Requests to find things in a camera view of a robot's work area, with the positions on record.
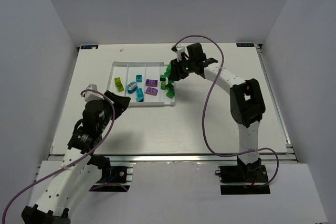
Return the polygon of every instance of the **sticker label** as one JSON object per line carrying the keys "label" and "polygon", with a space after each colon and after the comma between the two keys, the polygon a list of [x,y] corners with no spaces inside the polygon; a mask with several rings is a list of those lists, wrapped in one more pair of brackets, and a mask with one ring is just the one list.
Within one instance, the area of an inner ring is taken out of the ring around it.
{"label": "sticker label", "polygon": [[254,47],[253,43],[236,43],[237,47]]}
{"label": "sticker label", "polygon": [[80,49],[98,49],[98,45],[83,45]]}

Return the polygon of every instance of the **white tray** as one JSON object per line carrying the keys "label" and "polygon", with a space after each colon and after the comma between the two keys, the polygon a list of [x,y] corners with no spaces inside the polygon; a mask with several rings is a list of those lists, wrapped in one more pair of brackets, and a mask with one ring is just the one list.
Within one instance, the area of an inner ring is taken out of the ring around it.
{"label": "white tray", "polygon": [[[110,78],[108,82],[107,89],[117,95],[122,95],[124,97],[130,97],[131,102],[130,106],[173,106],[176,101],[175,96],[170,99],[166,96],[167,90],[161,89],[160,75],[166,72],[168,65],[165,65],[163,62],[120,62],[115,61],[112,64],[112,69],[110,73]],[[144,101],[137,102],[137,93],[134,92],[129,94],[126,90],[126,86],[135,81],[136,75],[142,75],[142,82],[138,82],[138,88],[142,88],[144,94]],[[119,92],[114,79],[120,77],[121,83],[124,87],[124,91]],[[146,79],[158,80],[158,85],[155,87],[158,89],[157,95],[146,94]]]}

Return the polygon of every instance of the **white enclosure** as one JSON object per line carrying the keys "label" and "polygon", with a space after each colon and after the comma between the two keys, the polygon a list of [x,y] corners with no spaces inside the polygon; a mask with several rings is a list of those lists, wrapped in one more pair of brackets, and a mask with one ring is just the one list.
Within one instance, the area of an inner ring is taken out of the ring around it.
{"label": "white enclosure", "polygon": [[263,43],[286,0],[51,1],[80,46],[167,43],[188,34]]}

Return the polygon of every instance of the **green lego brick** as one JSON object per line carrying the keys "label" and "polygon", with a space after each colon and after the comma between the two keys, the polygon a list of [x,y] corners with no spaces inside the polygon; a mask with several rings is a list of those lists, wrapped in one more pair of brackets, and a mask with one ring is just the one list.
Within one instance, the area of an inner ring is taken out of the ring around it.
{"label": "green lego brick", "polygon": [[174,91],[170,90],[167,92],[167,97],[169,97],[170,99],[173,99],[174,96],[175,96]]}
{"label": "green lego brick", "polygon": [[171,65],[171,63],[169,63],[169,65],[167,66],[166,70],[167,70],[167,72],[172,71],[172,65]]}
{"label": "green lego brick", "polygon": [[117,77],[114,79],[114,82],[115,82],[115,86],[118,87],[119,84],[121,84],[121,80],[120,80],[120,77]]}
{"label": "green lego brick", "polygon": [[166,82],[165,81],[161,82],[161,89],[166,89]]}
{"label": "green lego brick", "polygon": [[117,89],[119,92],[124,91],[124,86],[122,84],[118,84]]}
{"label": "green lego brick", "polygon": [[168,83],[166,85],[166,89],[168,89],[169,91],[172,91],[172,90],[174,90],[174,85],[172,85],[171,83]]}

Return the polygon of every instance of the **white wall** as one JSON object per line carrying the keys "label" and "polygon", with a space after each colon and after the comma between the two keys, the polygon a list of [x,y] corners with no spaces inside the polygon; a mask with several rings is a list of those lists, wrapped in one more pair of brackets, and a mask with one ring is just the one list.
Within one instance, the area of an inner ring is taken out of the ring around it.
{"label": "white wall", "polygon": [[286,0],[51,0],[74,43],[264,42]]}
{"label": "white wall", "polygon": [[[0,0],[0,211],[47,157],[76,60],[50,0]],[[20,223],[29,193],[9,211]]]}
{"label": "white wall", "polygon": [[294,149],[309,165],[330,223],[336,223],[335,41],[336,0],[287,0],[263,47]]}

